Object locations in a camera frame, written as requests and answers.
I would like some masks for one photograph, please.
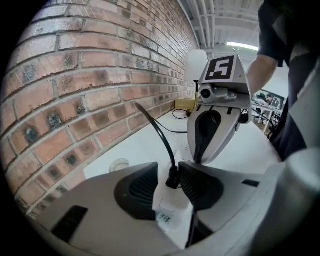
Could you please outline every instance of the ceiling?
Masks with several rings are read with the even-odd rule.
[[[212,50],[227,42],[259,46],[258,9],[263,0],[179,2],[191,21],[201,49]]]

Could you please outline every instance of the ceiling light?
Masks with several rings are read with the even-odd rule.
[[[251,49],[251,50],[255,50],[255,51],[258,51],[258,49],[259,49],[258,47],[255,47],[252,45],[248,45],[248,44],[244,44],[244,43],[237,43],[237,42],[227,42],[226,45],[247,48],[247,49]]]

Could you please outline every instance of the person's arm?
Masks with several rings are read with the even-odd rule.
[[[265,55],[256,56],[246,74],[251,95],[261,90],[270,81],[277,66],[278,61],[271,57]]]
[[[283,66],[287,46],[275,32],[274,16],[273,7],[265,1],[258,11],[259,50],[246,74],[251,95],[261,90],[270,81],[277,67]]]

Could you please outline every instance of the yellow box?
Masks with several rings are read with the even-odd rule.
[[[181,110],[190,110],[194,107],[194,98],[177,98],[175,100],[175,108]]]

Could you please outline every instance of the white table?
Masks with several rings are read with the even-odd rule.
[[[174,114],[180,117],[184,115],[178,111]],[[171,112],[159,118],[158,121],[172,131],[187,131],[188,119],[176,119]],[[162,131],[175,155],[176,164],[179,161],[192,160],[187,134],[171,133],[163,128]],[[163,184],[167,179],[171,165],[166,147],[151,124],[88,165],[84,169],[84,174],[87,179],[107,174],[110,166],[119,159],[125,159],[130,166],[158,162],[159,184]],[[221,154],[207,166],[230,172],[264,174],[270,165],[280,161],[281,159],[266,136],[253,122],[250,122],[240,126]],[[180,201],[187,200],[188,207],[183,216],[181,228],[169,231],[167,235],[179,248],[184,249],[189,235],[192,205],[182,189],[176,189],[173,197],[180,198]]]
[[[281,109],[278,109],[278,108],[275,108],[275,107],[272,107],[272,106],[267,106],[267,105],[259,105],[259,104],[256,104],[256,103],[252,103],[252,108],[261,109],[262,111],[269,111],[269,116],[267,117],[269,120],[271,120],[271,117],[272,117],[274,112],[277,113],[280,117],[281,117],[282,112],[283,112]],[[262,119],[261,115],[259,117],[258,124],[261,123],[261,119]],[[267,131],[268,124],[269,124],[269,121],[266,120],[266,124],[265,124],[264,129],[263,129],[263,134],[265,134],[265,132]]]

